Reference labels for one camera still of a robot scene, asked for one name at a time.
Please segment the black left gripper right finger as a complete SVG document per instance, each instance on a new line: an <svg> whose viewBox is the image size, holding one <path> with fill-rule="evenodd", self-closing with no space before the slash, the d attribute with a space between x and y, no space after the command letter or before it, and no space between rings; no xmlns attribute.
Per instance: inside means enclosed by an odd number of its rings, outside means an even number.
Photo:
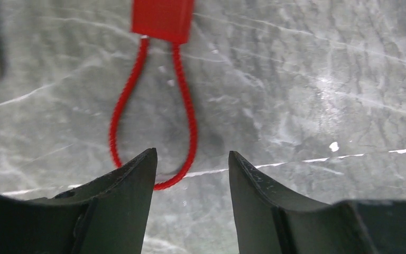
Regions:
<svg viewBox="0 0 406 254"><path fill-rule="evenodd" d="M240 253L406 253L406 200L301 195L229 153Z"/></svg>

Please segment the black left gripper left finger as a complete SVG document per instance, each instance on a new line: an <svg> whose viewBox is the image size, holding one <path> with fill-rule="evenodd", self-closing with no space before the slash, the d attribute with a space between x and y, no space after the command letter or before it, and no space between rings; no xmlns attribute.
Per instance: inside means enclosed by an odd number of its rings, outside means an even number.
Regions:
<svg viewBox="0 0 406 254"><path fill-rule="evenodd" d="M0 195L0 253L140 253L157 152L53 198Z"/></svg>

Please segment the red cable lock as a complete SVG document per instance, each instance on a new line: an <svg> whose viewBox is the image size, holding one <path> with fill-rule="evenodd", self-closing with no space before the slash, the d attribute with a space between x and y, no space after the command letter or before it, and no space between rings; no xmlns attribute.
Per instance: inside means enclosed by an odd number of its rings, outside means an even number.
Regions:
<svg viewBox="0 0 406 254"><path fill-rule="evenodd" d="M172 67L159 67L158 71L167 77L167 84L179 88L188 126L188 152L180 169L168 180L154 185L161 191L181 181L191 168L198 147L198 126L190 88L187 83L181 59L180 47L189 40L193 1L133 1L131 11L131 32L140 36L139 47L130 75L115 104L108 130L109 153L114 165L119 168L122 161L117 147L117 130L125 106L132 95L146 64L151 39L170 44Z"/></svg>

